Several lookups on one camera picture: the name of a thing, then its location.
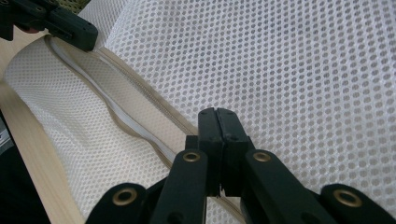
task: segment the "white mesh fabric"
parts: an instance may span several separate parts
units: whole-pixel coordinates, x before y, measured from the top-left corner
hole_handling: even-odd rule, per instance
[[[173,157],[184,149],[186,134],[155,107],[155,104],[145,96],[145,91],[132,81],[132,77],[123,74],[111,64],[78,49],[70,48],[64,42],[53,39],[51,41],[60,49],[60,54],[62,54],[60,57],[69,58],[125,113],[154,136],[160,136],[163,143],[174,150],[171,152]]]
[[[84,217],[113,186],[132,182],[147,188],[167,175],[152,146],[121,131],[100,98],[42,39],[12,61],[6,82],[43,125]]]
[[[207,198],[206,204],[206,223],[207,224],[237,224],[241,223],[231,216],[223,207],[219,206],[213,199]]]
[[[138,1],[105,47],[194,125],[235,111],[309,189],[396,216],[395,1]]]
[[[96,49],[105,44],[114,23],[128,2],[130,0],[91,0],[78,14],[81,18],[94,24],[98,29],[99,35],[96,40]]]

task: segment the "black clamp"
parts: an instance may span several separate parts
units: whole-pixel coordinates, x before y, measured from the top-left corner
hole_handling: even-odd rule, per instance
[[[121,184],[93,208],[87,223],[205,223],[206,197],[241,198],[246,223],[396,223],[352,187],[306,189],[273,153],[256,149],[233,111],[199,113],[169,176],[149,189]]]
[[[0,37],[13,40],[14,24],[26,33],[49,33],[82,50],[93,50],[98,30],[56,0],[0,0]]]

